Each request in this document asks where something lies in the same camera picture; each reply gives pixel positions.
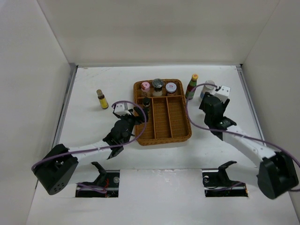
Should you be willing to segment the yellow label brown bottle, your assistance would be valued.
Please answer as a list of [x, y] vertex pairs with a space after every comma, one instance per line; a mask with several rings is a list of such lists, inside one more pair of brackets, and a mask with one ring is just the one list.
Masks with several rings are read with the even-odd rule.
[[100, 89], [98, 89], [96, 91], [96, 93], [97, 93], [97, 97], [98, 97], [101, 108], [107, 109], [109, 107], [109, 104], [108, 104], [103, 92]]

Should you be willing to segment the pink cap spice jar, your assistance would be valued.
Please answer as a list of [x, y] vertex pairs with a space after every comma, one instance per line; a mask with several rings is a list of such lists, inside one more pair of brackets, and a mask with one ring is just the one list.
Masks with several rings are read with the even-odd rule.
[[150, 97], [150, 83], [149, 82], [142, 82], [141, 92], [144, 97]]

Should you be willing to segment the red chili sauce bottle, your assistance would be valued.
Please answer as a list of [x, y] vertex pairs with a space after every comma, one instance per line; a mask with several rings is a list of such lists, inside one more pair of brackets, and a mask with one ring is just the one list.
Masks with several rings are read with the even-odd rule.
[[197, 85], [197, 79], [198, 79], [198, 74], [192, 74], [191, 80], [189, 81], [189, 84], [187, 85], [186, 93], [185, 93], [185, 98], [186, 99], [193, 99], [195, 90], [193, 88]]

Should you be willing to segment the silver cap grinder jar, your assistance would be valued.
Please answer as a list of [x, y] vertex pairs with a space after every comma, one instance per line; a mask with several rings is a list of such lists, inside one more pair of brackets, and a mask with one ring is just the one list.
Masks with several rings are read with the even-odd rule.
[[162, 88], [164, 86], [163, 80], [161, 80], [159, 78], [154, 79], [152, 81], [152, 86], [153, 86], [153, 93], [152, 93], [152, 95], [154, 97], [160, 97], [160, 96], [162, 96]]

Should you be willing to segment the white blue salt shaker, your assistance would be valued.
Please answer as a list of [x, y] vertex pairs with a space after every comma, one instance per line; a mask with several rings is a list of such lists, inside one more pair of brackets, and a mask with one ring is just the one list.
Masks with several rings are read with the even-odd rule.
[[215, 88], [215, 83], [212, 80], [207, 80], [205, 82], [205, 85], [203, 85], [199, 99], [202, 100], [206, 92], [212, 93], [214, 88]]

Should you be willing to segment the black cap pepper jar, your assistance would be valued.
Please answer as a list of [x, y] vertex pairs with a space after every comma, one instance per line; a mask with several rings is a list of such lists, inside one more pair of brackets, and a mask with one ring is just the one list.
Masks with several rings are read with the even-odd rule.
[[144, 97], [142, 99], [143, 109], [148, 113], [150, 111], [151, 99], [148, 97]]

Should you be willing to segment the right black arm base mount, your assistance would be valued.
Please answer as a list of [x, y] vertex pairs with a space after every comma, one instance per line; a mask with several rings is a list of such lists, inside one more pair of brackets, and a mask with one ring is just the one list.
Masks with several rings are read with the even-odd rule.
[[245, 183], [230, 180], [226, 169], [236, 164], [229, 161], [215, 169], [202, 170], [202, 183], [205, 197], [248, 197]]

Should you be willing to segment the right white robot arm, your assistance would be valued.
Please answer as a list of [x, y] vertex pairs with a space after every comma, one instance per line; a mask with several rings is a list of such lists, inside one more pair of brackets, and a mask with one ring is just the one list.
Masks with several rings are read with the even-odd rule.
[[275, 151], [260, 144], [259, 139], [247, 136], [236, 122], [224, 116], [229, 102], [229, 99], [222, 101], [217, 95], [206, 92], [199, 106], [205, 113], [204, 123], [213, 135], [250, 159], [255, 168], [228, 161], [218, 167], [218, 182], [225, 186], [235, 181], [250, 183], [269, 199], [276, 199], [288, 191], [296, 192], [299, 179], [292, 156], [283, 150]]

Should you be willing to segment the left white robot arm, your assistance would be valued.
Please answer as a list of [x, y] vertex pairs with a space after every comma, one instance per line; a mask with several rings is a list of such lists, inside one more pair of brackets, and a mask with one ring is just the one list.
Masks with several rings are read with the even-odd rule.
[[94, 191], [105, 193], [100, 188], [105, 182], [105, 169], [96, 161], [96, 155], [103, 153], [108, 159], [118, 156], [125, 145], [133, 142], [133, 129], [137, 125], [147, 126], [149, 109], [135, 105], [128, 109], [126, 102], [117, 102], [113, 106], [113, 114], [117, 121], [108, 135], [94, 144], [67, 148], [64, 144], [54, 146], [50, 152], [39, 162], [35, 163], [31, 170], [49, 195], [55, 195], [63, 190], [70, 182], [77, 166], [84, 160], [91, 159], [91, 164], [98, 171], [89, 175], [89, 181], [79, 181], [81, 188], [91, 188]]

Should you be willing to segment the white red lid jar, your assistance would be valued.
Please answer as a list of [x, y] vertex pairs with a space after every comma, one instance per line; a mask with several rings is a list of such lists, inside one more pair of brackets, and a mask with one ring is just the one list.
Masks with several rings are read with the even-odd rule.
[[173, 82], [169, 82], [165, 86], [167, 96], [174, 96], [176, 94], [177, 85]]

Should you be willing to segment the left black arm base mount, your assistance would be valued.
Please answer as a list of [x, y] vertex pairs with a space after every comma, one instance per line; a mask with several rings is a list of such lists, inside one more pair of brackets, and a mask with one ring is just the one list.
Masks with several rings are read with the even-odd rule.
[[92, 182], [81, 182], [76, 185], [77, 198], [116, 198], [119, 197], [120, 170], [106, 170], [98, 162], [91, 162], [98, 171]]

